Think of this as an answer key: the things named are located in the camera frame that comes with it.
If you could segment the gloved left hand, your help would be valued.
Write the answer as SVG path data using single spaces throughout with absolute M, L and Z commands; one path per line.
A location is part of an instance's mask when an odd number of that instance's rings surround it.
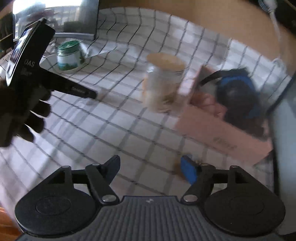
M 43 87 L 38 88 L 37 92 L 41 93 L 40 99 L 31 108 L 31 97 L 9 88 L 6 81 L 1 80 L 1 147 L 10 146 L 16 136 L 32 143 L 35 137 L 31 130 L 36 133 L 43 131 L 44 118 L 51 112 L 51 106 L 46 102 L 51 92 Z

